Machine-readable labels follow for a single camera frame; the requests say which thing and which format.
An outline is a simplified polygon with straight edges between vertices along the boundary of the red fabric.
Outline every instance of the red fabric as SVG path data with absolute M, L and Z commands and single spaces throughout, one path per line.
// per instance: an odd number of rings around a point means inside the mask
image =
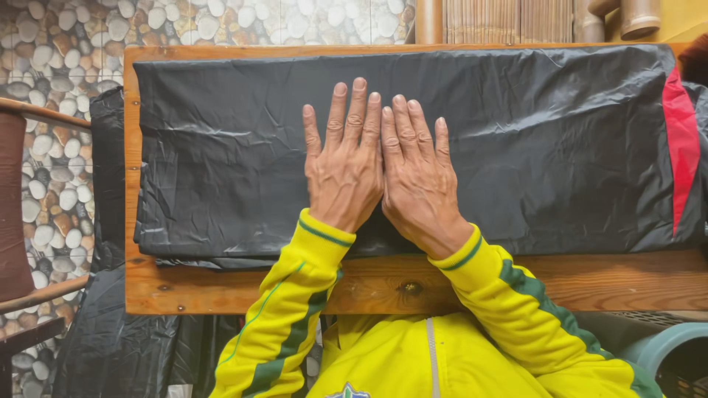
M 676 67 L 666 79 L 662 104 L 673 170 L 673 235 L 676 236 L 701 154 L 696 113 Z

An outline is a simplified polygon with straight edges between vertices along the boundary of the forearm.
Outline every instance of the forearm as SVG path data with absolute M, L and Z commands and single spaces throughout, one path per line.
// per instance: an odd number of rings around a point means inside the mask
M 354 238 L 303 210 L 241 333 L 219 358 L 212 397 L 289 396 L 302 386 L 299 365 L 312 347 L 319 313 Z
M 576 384 L 585 380 L 590 387 L 597 373 L 609 390 L 627 394 L 613 396 L 635 397 L 635 388 L 649 392 L 640 394 L 642 398 L 661 396 L 643 370 L 601 349 L 594 335 L 578 327 L 570 311 L 546 296 L 540 280 L 515 266 L 504 249 L 488 245 L 479 229 L 457 253 L 431 262 L 452 281 L 457 296 L 499 347 L 542 384 L 547 382 L 549 390 L 559 385 L 558 380 L 571 379 Z

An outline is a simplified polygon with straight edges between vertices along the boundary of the pebble pattern wall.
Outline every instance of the pebble pattern wall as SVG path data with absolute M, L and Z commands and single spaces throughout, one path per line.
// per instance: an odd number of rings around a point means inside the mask
M 126 46 L 402 44 L 414 5 L 415 0 L 0 0 L 0 97 L 91 120 L 90 98 L 122 85 Z M 36 288 L 86 275 L 93 255 L 91 135 L 29 120 L 23 159 L 25 248 Z M 65 317 L 69 326 L 80 298 L 71 293 L 0 315 L 0 338 L 55 317 Z M 13 398 L 49 391 L 45 381 L 61 339 L 13 358 Z M 319 364 L 313 358 L 307 364 L 310 385 Z

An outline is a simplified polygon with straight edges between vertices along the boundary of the ribbed cuff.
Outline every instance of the ribbed cuff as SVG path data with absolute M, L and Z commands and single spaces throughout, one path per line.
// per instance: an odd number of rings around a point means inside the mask
M 479 227 L 474 225 L 474 233 L 457 253 L 444 260 L 433 260 L 457 288 L 474 291 L 492 283 L 501 272 L 502 259 L 482 237 Z
M 309 214 L 309 208 L 300 212 L 295 234 L 290 246 L 293 249 L 307 249 L 308 259 L 318 265 L 336 265 L 352 246 L 356 234 L 344 232 Z

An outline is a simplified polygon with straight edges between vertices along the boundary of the hand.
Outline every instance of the hand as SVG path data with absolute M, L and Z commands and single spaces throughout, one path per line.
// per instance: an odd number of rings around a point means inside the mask
M 445 119 L 430 136 L 420 103 L 394 97 L 382 111 L 383 211 L 404 238 L 434 260 L 460 250 L 474 232 L 457 207 L 457 177 L 450 163 Z
M 355 232 L 366 221 L 384 190 L 381 152 L 381 96 L 366 80 L 354 80 L 346 126 L 347 85 L 337 83 L 332 94 L 322 149 L 314 109 L 302 108 L 307 143 L 305 176 L 310 194 L 309 214 L 332 227 Z

